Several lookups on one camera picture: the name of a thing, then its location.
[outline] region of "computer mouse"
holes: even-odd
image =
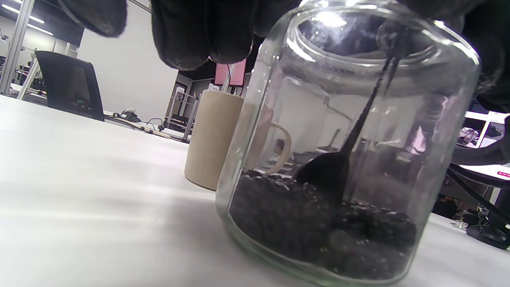
[[[499,249],[510,247],[510,238],[503,231],[487,225],[470,225],[466,228],[466,234]]]
[[[494,227],[482,225],[479,227],[479,230],[481,235],[492,241],[505,243],[508,240],[508,236],[503,231]]]

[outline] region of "black glove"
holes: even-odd
[[[79,24],[116,37],[126,21],[125,0],[59,0]],[[301,0],[152,0],[152,33],[161,60],[179,70],[207,62],[235,63],[251,52],[254,34],[265,37]]]
[[[119,36],[126,0],[59,0],[76,22],[107,37]],[[510,32],[506,0],[398,0],[425,18],[440,19],[464,34],[482,59],[476,95],[486,108],[510,112]],[[152,0],[152,33],[160,58],[179,70],[195,70],[210,57],[235,63],[251,51],[253,35],[266,36],[301,0]],[[464,15],[468,14],[464,24]]]

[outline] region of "dark granules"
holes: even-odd
[[[314,186],[256,171],[239,179],[229,212],[265,247],[356,279],[401,274],[416,240],[405,213],[354,200],[337,205]]]

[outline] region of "white table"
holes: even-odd
[[[113,115],[113,112],[107,111],[107,110],[103,110],[103,113],[106,114],[106,115]],[[123,125],[121,123],[117,123],[117,122],[114,122],[114,121],[109,121],[108,119],[105,119],[105,121],[107,123],[109,123],[109,124],[115,124],[117,126],[123,126],[123,127],[129,128],[129,126],[127,126],[127,125]],[[138,127],[144,127],[144,128],[149,128],[151,130],[159,131],[157,129],[158,122],[155,122],[152,125],[151,124],[146,124],[146,123],[132,123],[132,124],[135,125],[135,126],[138,126]],[[164,129],[161,132],[166,134],[166,135],[169,135],[169,136],[178,137],[178,138],[184,138],[184,133],[178,132],[178,131],[174,131],[172,129]]]
[[[14,83],[11,83],[11,88],[17,92],[21,91],[21,85],[17,85],[17,84],[14,84]],[[36,94],[36,93],[28,93],[29,95],[32,95],[34,97],[38,97],[38,98],[41,98],[41,99],[46,99],[46,96],[44,95],[40,95],[40,94]]]
[[[310,286],[229,239],[188,145],[7,97],[0,115],[0,286]],[[398,286],[508,286],[510,253],[448,223]]]

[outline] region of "office chair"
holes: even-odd
[[[48,107],[105,121],[94,66],[76,58],[36,51]]]

